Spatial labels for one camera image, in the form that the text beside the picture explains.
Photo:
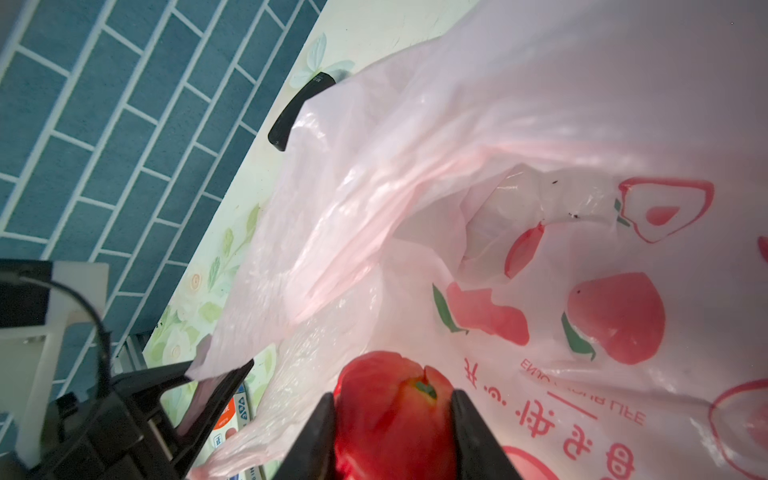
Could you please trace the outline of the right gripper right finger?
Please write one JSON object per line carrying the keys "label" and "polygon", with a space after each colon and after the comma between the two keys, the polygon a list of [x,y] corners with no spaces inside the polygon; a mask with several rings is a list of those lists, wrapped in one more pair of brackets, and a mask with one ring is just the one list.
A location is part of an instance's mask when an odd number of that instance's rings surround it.
{"label": "right gripper right finger", "polygon": [[457,479],[522,479],[465,391],[453,391],[451,416]]}

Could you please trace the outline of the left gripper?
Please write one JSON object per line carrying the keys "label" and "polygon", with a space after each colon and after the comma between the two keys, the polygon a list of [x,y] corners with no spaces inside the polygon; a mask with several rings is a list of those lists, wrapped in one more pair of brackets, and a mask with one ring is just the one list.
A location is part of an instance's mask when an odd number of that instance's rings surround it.
{"label": "left gripper", "polygon": [[35,467],[15,454],[1,458],[3,479],[178,479],[186,477],[226,407],[254,366],[198,383],[174,428],[161,395],[190,382],[191,361],[112,379],[116,393],[82,407],[73,397],[53,404],[54,447]]}

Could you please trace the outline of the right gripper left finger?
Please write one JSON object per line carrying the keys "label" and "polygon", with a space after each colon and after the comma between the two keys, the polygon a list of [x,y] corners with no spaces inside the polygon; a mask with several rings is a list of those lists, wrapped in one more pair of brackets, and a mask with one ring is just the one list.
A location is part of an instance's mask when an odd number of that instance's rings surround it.
{"label": "right gripper left finger", "polygon": [[274,480],[332,480],[335,468],[335,399],[324,393],[282,461]]}

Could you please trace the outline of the red fake apple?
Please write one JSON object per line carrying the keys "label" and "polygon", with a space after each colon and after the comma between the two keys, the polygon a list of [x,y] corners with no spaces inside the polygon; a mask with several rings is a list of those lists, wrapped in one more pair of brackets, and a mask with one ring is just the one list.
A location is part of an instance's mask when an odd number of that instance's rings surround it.
{"label": "red fake apple", "polygon": [[438,370],[395,352],[352,360],[334,390],[336,477],[455,479],[453,391]]}

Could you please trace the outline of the pink plastic bag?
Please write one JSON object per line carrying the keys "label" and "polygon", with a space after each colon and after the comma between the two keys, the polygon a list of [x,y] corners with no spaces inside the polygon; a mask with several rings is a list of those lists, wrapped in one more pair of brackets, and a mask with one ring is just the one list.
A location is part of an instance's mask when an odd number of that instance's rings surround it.
{"label": "pink plastic bag", "polygon": [[483,1],[309,100],[190,374],[269,345],[194,479],[287,454],[375,350],[523,470],[767,475],[767,5]]}

